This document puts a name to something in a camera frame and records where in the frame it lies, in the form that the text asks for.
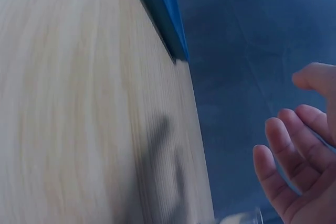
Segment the blue floor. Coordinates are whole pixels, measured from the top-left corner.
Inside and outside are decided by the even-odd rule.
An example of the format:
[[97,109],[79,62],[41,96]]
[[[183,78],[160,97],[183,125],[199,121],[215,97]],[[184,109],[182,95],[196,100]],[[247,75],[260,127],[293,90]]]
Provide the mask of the blue floor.
[[307,103],[291,74],[312,61],[336,64],[335,0],[179,0],[215,215],[269,204],[252,147],[264,121]]

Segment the wooden board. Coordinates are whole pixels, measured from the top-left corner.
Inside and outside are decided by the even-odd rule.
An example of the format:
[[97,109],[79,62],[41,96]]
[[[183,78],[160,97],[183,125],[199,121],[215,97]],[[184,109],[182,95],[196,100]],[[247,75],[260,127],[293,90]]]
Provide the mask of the wooden board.
[[190,72],[139,0],[0,0],[0,223],[213,217]]

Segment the clear plastic object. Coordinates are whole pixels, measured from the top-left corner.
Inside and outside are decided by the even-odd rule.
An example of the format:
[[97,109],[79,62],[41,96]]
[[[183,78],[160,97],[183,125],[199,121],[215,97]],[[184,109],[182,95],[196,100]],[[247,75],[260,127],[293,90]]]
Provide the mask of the clear plastic object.
[[257,208],[251,212],[241,212],[236,215],[230,215],[222,220],[213,220],[208,223],[199,224],[264,224],[261,211]]

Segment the hand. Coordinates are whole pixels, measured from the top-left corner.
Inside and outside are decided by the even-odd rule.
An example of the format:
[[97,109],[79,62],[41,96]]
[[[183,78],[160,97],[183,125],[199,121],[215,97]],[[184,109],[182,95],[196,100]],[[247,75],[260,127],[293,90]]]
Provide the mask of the hand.
[[[256,174],[284,223],[336,223],[336,154],[311,132],[336,146],[336,67],[312,63],[295,73],[292,80],[299,88],[323,95],[327,114],[301,105],[268,119],[265,133],[270,149],[255,146]],[[273,155],[300,195],[281,177]]]

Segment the blue painter's tape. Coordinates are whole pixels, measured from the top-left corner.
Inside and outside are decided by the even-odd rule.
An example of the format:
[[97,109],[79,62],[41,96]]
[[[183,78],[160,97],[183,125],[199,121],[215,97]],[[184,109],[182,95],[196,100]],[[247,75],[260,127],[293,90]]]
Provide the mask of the blue painter's tape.
[[177,0],[142,0],[171,57],[189,61]]

